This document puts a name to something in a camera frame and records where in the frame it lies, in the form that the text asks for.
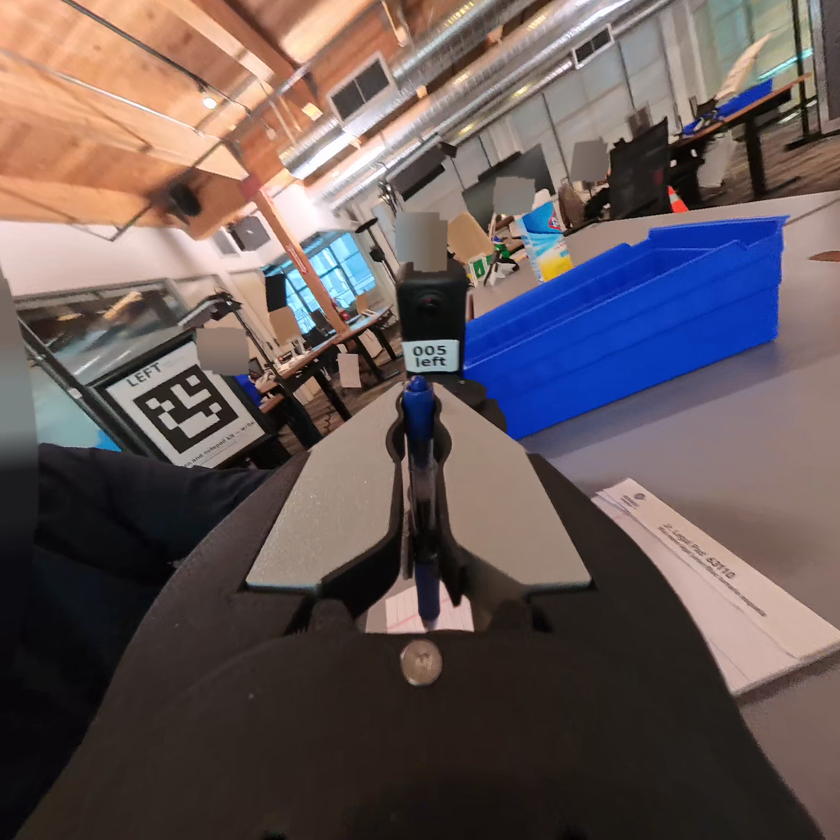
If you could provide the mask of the black office chair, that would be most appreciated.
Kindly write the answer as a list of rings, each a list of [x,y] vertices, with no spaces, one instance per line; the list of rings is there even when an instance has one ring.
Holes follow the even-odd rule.
[[[668,121],[651,126],[610,150],[610,217],[613,221],[671,213]]]

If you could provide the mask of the grey desk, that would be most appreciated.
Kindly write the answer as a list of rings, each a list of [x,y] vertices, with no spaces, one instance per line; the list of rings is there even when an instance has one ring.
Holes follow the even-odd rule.
[[[364,794],[350,835],[488,838],[838,838],[838,643],[786,654],[731,696],[693,617],[727,639],[838,629],[838,199],[768,223],[783,239],[777,338],[558,423],[524,470],[548,495],[592,583],[538,584],[490,612],[512,627],[436,634],[449,690],[441,741]]]

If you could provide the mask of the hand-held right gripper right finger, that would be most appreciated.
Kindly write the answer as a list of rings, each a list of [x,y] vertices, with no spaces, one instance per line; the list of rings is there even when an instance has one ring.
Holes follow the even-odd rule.
[[[440,575],[455,602],[501,603],[589,587],[570,534],[524,447],[437,385]]]

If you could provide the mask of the beige cardboard box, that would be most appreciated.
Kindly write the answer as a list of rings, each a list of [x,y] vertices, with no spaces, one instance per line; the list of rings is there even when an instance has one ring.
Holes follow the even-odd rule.
[[[464,267],[473,287],[487,282],[496,248],[487,232],[467,211],[447,222],[448,250]]]

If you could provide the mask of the silver air duct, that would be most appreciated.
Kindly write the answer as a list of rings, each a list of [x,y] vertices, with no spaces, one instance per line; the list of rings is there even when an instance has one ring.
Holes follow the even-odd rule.
[[[531,53],[557,39],[560,49],[576,46],[586,35],[612,25],[640,7],[636,1],[482,1],[462,2],[422,37],[385,59],[398,87],[356,119],[340,125],[323,115],[313,127],[283,151],[284,168],[305,180],[380,123],[388,123],[417,90],[433,85],[445,72],[457,69],[446,90],[483,86],[507,72],[523,53]]]

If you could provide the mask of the small white air vent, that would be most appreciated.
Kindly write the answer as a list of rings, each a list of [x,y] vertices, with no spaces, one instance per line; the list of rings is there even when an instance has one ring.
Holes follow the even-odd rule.
[[[576,69],[584,67],[604,50],[614,43],[613,31],[610,25],[597,31],[591,38],[581,42],[572,49],[571,55]]]

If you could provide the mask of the white blue wipes package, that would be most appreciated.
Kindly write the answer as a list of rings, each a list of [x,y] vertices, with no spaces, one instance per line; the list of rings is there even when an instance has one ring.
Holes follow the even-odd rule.
[[[520,216],[518,230],[539,283],[557,279],[573,269],[574,263],[552,201]]]

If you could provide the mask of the wooden support post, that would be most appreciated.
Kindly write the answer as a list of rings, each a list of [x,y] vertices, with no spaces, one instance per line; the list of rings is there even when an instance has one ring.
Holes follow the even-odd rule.
[[[257,209],[266,220],[268,226],[280,242],[287,257],[291,260],[294,267],[305,281],[311,294],[315,297],[320,309],[325,317],[335,329],[338,335],[347,335],[349,327],[341,317],[336,308],[328,290],[323,285],[321,278],[313,268],[311,261],[305,255],[300,243],[291,233],[289,227],[286,225],[282,217],[277,211],[277,206],[266,192],[266,189],[260,187],[254,194],[254,201]]]

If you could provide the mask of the black white marker sign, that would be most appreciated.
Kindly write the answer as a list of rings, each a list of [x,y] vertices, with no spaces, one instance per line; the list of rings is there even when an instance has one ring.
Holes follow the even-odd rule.
[[[91,388],[153,456],[175,466],[226,468],[272,434],[234,377],[201,367],[194,330],[99,376]]]

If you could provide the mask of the blue gel pen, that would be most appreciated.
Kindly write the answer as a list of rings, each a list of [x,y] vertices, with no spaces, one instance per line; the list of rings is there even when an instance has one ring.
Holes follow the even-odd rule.
[[[415,375],[402,396],[408,474],[407,563],[412,572],[423,627],[433,631],[440,616],[440,538],[437,459],[434,448],[436,397],[430,382]]]

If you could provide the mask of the wooden topped background desk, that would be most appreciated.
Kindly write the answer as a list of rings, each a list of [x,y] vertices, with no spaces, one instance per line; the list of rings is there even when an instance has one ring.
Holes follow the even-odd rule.
[[[357,319],[345,335],[334,335],[256,381],[259,410],[289,434],[302,449],[320,442],[329,431],[329,417],[351,419],[346,392],[368,392],[403,371],[402,339],[388,328],[389,308]],[[340,357],[358,362],[358,385],[340,383]]]

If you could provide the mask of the black ceiling box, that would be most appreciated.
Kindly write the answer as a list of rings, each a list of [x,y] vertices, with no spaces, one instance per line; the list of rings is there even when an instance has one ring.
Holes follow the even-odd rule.
[[[270,231],[255,215],[247,216],[227,226],[227,233],[243,252],[257,251],[270,242]]]

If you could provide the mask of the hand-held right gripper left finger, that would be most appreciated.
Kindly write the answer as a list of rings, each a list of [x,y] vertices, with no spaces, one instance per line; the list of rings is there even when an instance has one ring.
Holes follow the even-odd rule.
[[[400,570],[402,388],[314,446],[245,578],[248,589],[370,609]]]

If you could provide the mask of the blue plastic bin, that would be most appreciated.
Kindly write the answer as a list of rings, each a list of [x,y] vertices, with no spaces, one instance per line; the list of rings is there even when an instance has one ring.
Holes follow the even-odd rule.
[[[654,227],[468,322],[465,376],[525,438],[773,342],[788,219]]]

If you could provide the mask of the large white air vent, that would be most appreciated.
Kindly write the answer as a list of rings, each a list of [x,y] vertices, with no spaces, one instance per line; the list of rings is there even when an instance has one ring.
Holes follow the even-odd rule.
[[[382,53],[376,52],[333,87],[327,100],[336,120],[345,125],[397,92],[390,67]]]

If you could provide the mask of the person's dark jacket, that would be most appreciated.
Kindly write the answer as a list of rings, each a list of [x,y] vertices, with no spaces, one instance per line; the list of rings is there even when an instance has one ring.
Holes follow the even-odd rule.
[[[36,549],[2,673],[1,837],[14,838],[80,747],[116,668],[184,555],[99,568]]]

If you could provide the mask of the white lined legal pad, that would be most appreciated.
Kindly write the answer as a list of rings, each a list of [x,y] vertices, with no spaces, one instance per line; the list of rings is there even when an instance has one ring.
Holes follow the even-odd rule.
[[[633,479],[594,504],[678,596],[733,697],[838,653],[838,628]]]

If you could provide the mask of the black monitor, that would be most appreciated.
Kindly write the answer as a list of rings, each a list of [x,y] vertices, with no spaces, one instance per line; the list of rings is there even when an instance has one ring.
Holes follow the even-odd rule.
[[[551,196],[557,193],[542,146],[538,143],[526,152],[517,152],[480,174],[477,183],[462,192],[467,211],[484,228],[490,224],[498,177],[532,179],[536,193],[541,190],[548,190]]]

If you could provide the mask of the person's left forearm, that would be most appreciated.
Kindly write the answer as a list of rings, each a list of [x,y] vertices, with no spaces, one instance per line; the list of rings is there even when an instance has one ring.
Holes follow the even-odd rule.
[[[127,581],[161,584],[174,564],[274,474],[39,444],[33,560],[68,561]]]

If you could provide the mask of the white cardboard sheet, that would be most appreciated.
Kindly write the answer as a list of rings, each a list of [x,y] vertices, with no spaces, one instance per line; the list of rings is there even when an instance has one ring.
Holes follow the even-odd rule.
[[[741,53],[715,94],[714,99],[717,102],[724,102],[736,96],[746,87],[749,74],[752,72],[760,52],[770,38],[771,35],[765,35],[759,38]]]

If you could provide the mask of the black flat panel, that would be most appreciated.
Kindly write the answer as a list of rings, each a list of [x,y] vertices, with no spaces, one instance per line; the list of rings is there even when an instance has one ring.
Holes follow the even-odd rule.
[[[446,153],[436,143],[404,169],[395,173],[389,183],[393,191],[407,201],[445,173]]]

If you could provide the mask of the black legged background desk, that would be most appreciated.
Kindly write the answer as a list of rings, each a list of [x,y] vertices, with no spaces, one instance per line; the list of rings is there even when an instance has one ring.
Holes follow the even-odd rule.
[[[769,188],[766,182],[761,143],[762,127],[759,125],[759,120],[763,115],[790,102],[793,89],[806,82],[811,76],[811,72],[806,72],[781,87],[773,87],[773,92],[769,96],[755,102],[750,108],[732,114],[727,119],[720,119],[714,110],[709,119],[696,120],[690,125],[691,131],[682,133],[679,138],[669,144],[671,157],[677,160],[681,155],[686,156],[689,150],[699,148],[712,137],[743,127],[742,139],[747,153],[752,197],[756,200],[765,198],[775,189]]]

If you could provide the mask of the blue background bin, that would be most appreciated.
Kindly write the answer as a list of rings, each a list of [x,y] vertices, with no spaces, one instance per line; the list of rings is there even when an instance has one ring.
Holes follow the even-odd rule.
[[[773,92],[773,86],[773,79],[768,78],[727,101],[719,102],[716,106],[717,116],[720,119],[727,119],[732,114],[750,108],[755,102],[769,96]]]

